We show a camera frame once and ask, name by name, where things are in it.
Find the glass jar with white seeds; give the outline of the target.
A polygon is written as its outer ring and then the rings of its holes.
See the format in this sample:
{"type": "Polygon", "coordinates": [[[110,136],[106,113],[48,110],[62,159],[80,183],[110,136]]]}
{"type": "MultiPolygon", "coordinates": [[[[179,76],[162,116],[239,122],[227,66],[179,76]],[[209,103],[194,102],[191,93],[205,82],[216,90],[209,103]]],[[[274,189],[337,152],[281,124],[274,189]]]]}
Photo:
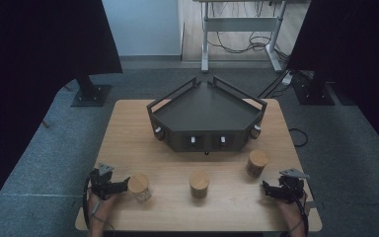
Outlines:
{"type": "Polygon", "coordinates": [[[152,197],[149,180],[144,174],[131,176],[127,186],[128,190],[139,202],[145,202],[152,197]]]}

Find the black curtain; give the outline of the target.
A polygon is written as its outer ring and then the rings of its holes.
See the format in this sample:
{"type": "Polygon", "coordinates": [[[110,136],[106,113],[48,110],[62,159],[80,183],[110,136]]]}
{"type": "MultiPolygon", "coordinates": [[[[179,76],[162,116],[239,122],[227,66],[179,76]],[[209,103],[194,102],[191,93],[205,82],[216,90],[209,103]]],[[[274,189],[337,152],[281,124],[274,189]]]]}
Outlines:
{"type": "Polygon", "coordinates": [[[121,70],[103,0],[0,0],[0,190],[64,85],[121,70]]]}
{"type": "Polygon", "coordinates": [[[379,0],[311,0],[288,68],[335,80],[379,135],[379,0]]]}

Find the glass jar with dark contents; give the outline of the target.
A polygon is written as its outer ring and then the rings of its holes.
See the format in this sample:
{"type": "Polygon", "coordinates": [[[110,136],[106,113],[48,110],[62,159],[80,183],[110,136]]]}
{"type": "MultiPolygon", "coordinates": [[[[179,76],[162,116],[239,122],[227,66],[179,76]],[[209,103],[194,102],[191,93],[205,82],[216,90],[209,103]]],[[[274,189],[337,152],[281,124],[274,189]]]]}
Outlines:
{"type": "Polygon", "coordinates": [[[205,198],[207,196],[210,177],[207,172],[198,170],[189,176],[190,193],[194,198],[205,198]]]}

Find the person's right hand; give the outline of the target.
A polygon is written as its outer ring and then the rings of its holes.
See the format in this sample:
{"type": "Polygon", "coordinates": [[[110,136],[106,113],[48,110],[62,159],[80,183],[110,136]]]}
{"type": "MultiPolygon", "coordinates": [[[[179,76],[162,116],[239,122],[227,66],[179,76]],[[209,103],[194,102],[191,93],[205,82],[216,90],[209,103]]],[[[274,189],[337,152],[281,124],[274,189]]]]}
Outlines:
{"type": "Polygon", "coordinates": [[[277,199],[275,203],[289,232],[298,229],[305,231],[301,210],[296,202],[287,203],[281,199],[277,199]]]}

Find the black stand base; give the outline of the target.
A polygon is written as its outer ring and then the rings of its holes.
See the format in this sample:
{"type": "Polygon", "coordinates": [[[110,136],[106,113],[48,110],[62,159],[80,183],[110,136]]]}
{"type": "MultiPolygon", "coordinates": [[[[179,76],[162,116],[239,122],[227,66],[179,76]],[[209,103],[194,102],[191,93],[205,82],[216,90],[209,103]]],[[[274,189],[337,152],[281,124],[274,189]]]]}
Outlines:
{"type": "Polygon", "coordinates": [[[301,105],[333,106],[335,104],[326,89],[326,79],[320,72],[295,71],[292,86],[301,105]]]}
{"type": "Polygon", "coordinates": [[[102,107],[111,90],[111,85],[95,85],[89,75],[80,75],[76,79],[79,90],[72,107],[102,107]]]}

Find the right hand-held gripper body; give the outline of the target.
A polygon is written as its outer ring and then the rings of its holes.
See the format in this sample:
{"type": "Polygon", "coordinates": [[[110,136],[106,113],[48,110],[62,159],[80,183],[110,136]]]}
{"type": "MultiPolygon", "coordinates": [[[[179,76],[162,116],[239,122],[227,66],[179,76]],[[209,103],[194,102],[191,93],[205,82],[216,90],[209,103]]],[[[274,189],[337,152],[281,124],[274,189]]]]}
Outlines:
{"type": "Polygon", "coordinates": [[[294,168],[280,171],[279,174],[279,186],[276,192],[281,192],[284,195],[283,200],[291,203],[302,198],[304,181],[309,179],[310,176],[294,168]]]}

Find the white desk frame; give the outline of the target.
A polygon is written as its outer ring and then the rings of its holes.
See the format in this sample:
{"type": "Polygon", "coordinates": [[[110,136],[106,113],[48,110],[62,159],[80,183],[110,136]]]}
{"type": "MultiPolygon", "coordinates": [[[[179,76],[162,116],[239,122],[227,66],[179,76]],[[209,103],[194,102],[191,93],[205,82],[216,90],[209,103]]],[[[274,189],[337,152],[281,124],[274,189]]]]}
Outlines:
{"type": "Polygon", "coordinates": [[[259,32],[271,33],[270,41],[265,46],[265,52],[275,72],[281,72],[282,67],[278,61],[276,41],[283,22],[287,0],[266,0],[279,2],[279,13],[273,17],[210,17],[209,10],[213,3],[227,2],[259,2],[260,0],[193,0],[201,4],[202,18],[202,47],[201,47],[201,71],[209,70],[208,58],[208,34],[212,32],[259,32]]]}

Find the black corner shelf rack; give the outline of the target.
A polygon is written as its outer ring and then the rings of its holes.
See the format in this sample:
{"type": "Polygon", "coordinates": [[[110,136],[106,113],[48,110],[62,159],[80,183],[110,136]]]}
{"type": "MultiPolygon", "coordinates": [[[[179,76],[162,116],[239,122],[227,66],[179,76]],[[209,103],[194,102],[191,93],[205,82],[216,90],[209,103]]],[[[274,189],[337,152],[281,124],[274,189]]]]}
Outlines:
{"type": "Polygon", "coordinates": [[[147,105],[154,136],[177,152],[241,150],[262,132],[267,102],[217,77],[191,79],[147,105]]]}

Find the glass jar with brown contents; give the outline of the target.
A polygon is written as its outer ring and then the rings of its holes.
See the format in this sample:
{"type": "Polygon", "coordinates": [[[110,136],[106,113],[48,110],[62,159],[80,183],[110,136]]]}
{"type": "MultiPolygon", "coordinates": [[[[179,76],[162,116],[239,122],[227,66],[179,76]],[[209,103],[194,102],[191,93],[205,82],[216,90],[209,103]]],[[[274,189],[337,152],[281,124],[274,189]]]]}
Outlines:
{"type": "Polygon", "coordinates": [[[259,178],[268,163],[269,157],[266,152],[262,150],[253,150],[249,154],[246,172],[250,177],[259,178]]]}

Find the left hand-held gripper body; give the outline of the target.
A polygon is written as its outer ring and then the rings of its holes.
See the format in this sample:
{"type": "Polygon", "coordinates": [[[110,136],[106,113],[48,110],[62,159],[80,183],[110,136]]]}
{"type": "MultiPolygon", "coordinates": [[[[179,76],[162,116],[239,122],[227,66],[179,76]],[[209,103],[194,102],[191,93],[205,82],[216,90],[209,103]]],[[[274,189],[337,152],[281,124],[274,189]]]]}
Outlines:
{"type": "Polygon", "coordinates": [[[90,173],[91,191],[101,199],[107,199],[109,195],[112,195],[111,187],[115,186],[115,183],[111,182],[113,169],[110,165],[100,163],[90,173]]]}

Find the person's left hand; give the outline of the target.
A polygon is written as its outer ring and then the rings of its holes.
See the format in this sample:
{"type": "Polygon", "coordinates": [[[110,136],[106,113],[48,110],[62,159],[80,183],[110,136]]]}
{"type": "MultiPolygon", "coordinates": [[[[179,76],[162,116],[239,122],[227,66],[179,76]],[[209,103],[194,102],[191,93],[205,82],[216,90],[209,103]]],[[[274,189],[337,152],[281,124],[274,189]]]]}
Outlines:
{"type": "Polygon", "coordinates": [[[111,216],[117,198],[118,195],[111,195],[106,199],[101,199],[97,195],[89,193],[88,216],[90,230],[95,231],[104,229],[111,216]]]}

